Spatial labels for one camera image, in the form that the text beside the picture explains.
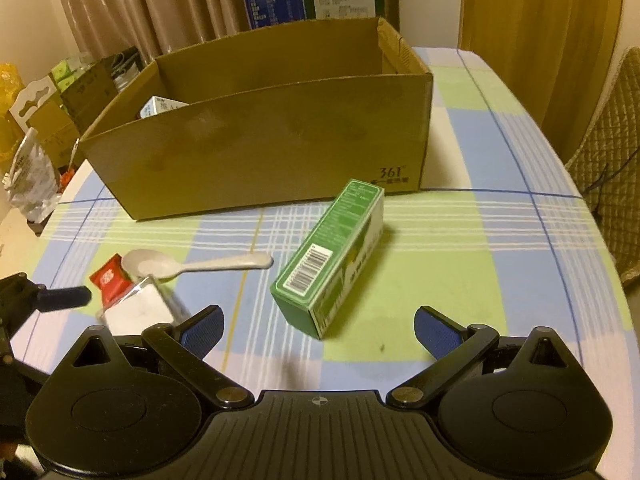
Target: quilted chair cushion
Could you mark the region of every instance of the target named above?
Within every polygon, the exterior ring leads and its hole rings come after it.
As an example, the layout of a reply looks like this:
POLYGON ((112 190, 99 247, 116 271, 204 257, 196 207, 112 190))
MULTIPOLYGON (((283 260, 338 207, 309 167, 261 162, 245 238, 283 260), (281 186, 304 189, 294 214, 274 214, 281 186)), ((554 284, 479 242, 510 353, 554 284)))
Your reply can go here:
POLYGON ((639 139, 640 48, 633 47, 602 113, 566 165, 591 211, 600 204, 600 230, 624 284, 640 275, 640 153, 632 157, 639 139))

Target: white box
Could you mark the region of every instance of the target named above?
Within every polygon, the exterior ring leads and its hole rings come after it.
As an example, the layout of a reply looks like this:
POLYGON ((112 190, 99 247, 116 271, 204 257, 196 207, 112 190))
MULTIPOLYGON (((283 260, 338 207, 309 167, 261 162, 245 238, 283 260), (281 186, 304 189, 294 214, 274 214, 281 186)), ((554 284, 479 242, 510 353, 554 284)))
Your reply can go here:
POLYGON ((154 95, 140 110, 140 119, 145 117, 151 117, 152 115, 158 115, 162 112, 168 112, 169 110, 175 110, 176 108, 182 108, 187 103, 181 101, 174 101, 173 99, 167 99, 165 97, 158 97, 154 95))

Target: white label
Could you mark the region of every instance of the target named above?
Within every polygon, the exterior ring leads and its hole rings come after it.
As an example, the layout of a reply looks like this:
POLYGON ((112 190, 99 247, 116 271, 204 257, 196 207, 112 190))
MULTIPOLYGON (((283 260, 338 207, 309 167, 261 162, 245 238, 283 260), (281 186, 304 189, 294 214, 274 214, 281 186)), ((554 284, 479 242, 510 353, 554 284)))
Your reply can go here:
POLYGON ((299 296, 304 296, 332 254, 334 252, 325 247, 311 244, 282 286, 299 296))
POLYGON ((181 101, 174 101, 173 99, 166 99, 164 97, 153 96, 146 102, 142 110, 140 110, 140 118, 151 117, 161 114, 162 112, 168 112, 169 110, 175 110, 176 108, 182 108, 187 103, 181 101))
POLYGON ((314 0, 316 18, 374 18, 376 0, 314 0))

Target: green carton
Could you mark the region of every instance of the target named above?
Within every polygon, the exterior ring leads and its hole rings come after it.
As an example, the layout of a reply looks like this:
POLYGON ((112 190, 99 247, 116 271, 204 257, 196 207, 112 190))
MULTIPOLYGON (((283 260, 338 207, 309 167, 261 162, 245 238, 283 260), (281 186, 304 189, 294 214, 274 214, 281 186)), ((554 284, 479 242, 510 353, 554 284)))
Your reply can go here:
POLYGON ((382 234, 385 191, 351 180, 271 285, 285 319, 322 338, 382 234))

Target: black cable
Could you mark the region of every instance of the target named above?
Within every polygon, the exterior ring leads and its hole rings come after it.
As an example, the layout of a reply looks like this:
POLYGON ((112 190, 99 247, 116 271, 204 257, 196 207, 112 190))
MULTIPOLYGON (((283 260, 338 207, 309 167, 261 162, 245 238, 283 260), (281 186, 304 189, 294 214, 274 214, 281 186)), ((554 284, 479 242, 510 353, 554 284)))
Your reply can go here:
POLYGON ((609 165, 609 163, 607 163, 605 165, 605 169, 602 171, 602 173, 600 174, 600 176, 597 178, 597 180, 595 182, 593 182, 592 184, 589 184, 583 192, 581 192, 582 196, 585 196, 588 192, 593 191, 594 189, 598 189, 599 187, 604 186, 607 182, 610 182, 611 180, 613 180, 614 178, 616 178, 630 163, 631 161, 634 159, 634 157, 638 154, 638 151, 640 151, 640 146, 638 146, 634 152, 629 155, 629 158, 624 162, 624 164, 622 166, 620 166, 616 171, 614 171, 612 174, 610 174, 609 176, 605 176, 606 171, 607 171, 607 166, 609 165))
MULTIPOLYGON (((609 163, 607 162, 604 165, 604 170, 602 170, 602 172, 600 173, 600 176, 598 177, 598 180, 601 180, 604 178, 605 174, 607 173, 607 168, 609 167, 609 163)), ((603 186, 600 186, 600 192, 598 193, 598 202, 596 203, 596 207, 593 211, 591 211, 591 215, 593 216, 593 220, 596 222, 596 225, 598 226, 598 228, 600 228, 602 226, 602 215, 600 214, 600 200, 602 200, 602 188, 603 186)))

